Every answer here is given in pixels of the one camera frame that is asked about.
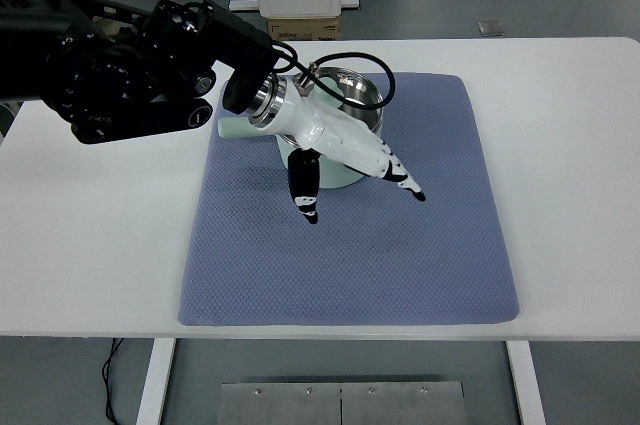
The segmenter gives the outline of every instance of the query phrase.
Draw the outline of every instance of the robotic hand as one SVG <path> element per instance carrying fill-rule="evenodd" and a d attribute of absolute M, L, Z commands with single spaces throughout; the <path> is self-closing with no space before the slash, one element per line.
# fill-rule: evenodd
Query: robotic hand
<path fill-rule="evenodd" d="M 132 27 L 107 37 L 93 22 L 96 16 Z M 223 107 L 249 113 L 264 134 L 297 142 L 289 158 L 289 188 L 310 222 L 317 221 L 320 154 L 397 182 L 424 200 L 398 158 L 363 122 L 307 96 L 311 81 L 345 101 L 297 61 L 294 49 L 211 0 L 187 5 L 163 0 L 152 13 L 107 0 L 0 0 L 0 46 L 8 65 L 0 99 L 41 98 L 71 123 L 82 143 L 204 125 L 213 109 L 201 97 L 213 88 L 212 66 L 221 61 L 234 69 Z M 359 52 L 347 56 L 383 67 L 390 92 L 373 107 L 389 103 L 395 82 L 384 62 Z M 277 69 L 281 59 L 289 66 Z M 276 75 L 294 66 L 302 71 L 302 82 Z"/>
<path fill-rule="evenodd" d="M 284 135 L 298 145 L 288 158 L 289 189 L 310 223 L 318 221 L 320 155 L 363 175 L 396 182 L 418 200 L 425 200 L 420 186 L 398 157 L 363 121 L 303 96 L 308 88 L 299 82 L 297 77 L 273 77 L 267 81 L 262 96 L 272 98 L 266 104 L 255 103 L 249 121 L 261 134 Z"/>

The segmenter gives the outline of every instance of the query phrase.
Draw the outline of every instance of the blue mat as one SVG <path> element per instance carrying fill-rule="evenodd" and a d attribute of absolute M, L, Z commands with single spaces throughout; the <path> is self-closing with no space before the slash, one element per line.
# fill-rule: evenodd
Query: blue mat
<path fill-rule="evenodd" d="M 369 77 L 384 88 L 383 76 Z M 275 138 L 224 140 L 214 131 L 181 323 L 440 325 L 517 316 L 464 84 L 448 75 L 396 78 L 382 137 L 427 201 L 365 178 L 320 190 L 319 223 L 310 225 L 289 196 Z"/>

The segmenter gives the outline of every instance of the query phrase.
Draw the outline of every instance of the power cord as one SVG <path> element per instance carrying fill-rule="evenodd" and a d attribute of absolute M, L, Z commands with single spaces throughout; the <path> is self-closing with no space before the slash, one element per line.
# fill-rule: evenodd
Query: power cord
<path fill-rule="evenodd" d="M 104 413 L 107 419 L 115 425 L 119 425 L 119 422 L 116 420 L 116 417 L 113 413 L 113 407 L 111 405 L 111 387 L 109 386 L 109 374 L 111 372 L 111 362 L 113 360 L 113 357 L 118 351 L 118 348 L 120 348 L 120 345 L 122 345 L 122 342 L 124 342 L 124 338 L 113 338 L 111 340 L 111 353 L 109 353 L 109 358 L 107 358 L 107 361 L 104 362 L 104 365 L 102 366 L 102 381 L 104 382 L 104 386 L 107 390 L 107 403 Z"/>
<path fill-rule="evenodd" d="M 285 42 L 280 42 L 278 40 L 274 40 L 273 45 L 275 47 L 279 47 L 283 49 L 283 50 L 278 50 L 278 49 L 275 49 L 275 50 L 277 55 L 281 59 L 288 62 L 288 65 L 284 67 L 274 68 L 273 71 L 275 73 L 284 73 L 284 72 L 288 72 L 289 70 L 292 70 L 293 68 L 297 68 L 298 70 L 300 70 L 303 76 L 307 77 L 309 80 L 315 83 L 318 87 L 320 87 L 320 89 L 322 89 L 324 92 L 329 94 L 332 98 L 335 98 L 336 100 L 339 100 L 340 102 L 345 103 L 351 107 L 359 108 L 361 110 L 377 110 L 379 108 L 387 106 L 389 102 L 391 102 L 391 100 L 393 99 L 393 96 L 396 93 L 396 79 L 393 75 L 393 72 L 391 71 L 389 66 L 386 63 L 384 63 L 384 61 L 382 61 L 380 58 L 376 57 L 375 55 L 371 55 L 364 52 L 342 52 L 342 53 L 333 53 L 330 55 L 325 55 L 324 57 L 320 57 L 319 59 L 315 60 L 315 64 L 318 66 L 322 65 L 323 63 L 329 62 L 331 60 L 339 60 L 344 58 L 361 58 L 364 60 L 369 60 L 379 65 L 384 70 L 385 74 L 387 75 L 387 79 L 389 80 L 389 91 L 387 92 L 387 96 L 384 97 L 382 101 L 378 103 L 373 103 L 370 105 L 363 105 L 361 103 L 356 102 L 353 99 L 345 98 L 342 95 L 339 95 L 335 91 L 331 90 L 324 83 L 322 83 L 322 81 L 319 78 L 317 78 L 313 72 L 311 72 L 307 67 L 305 67 L 298 61 L 298 54 L 291 45 Z"/>

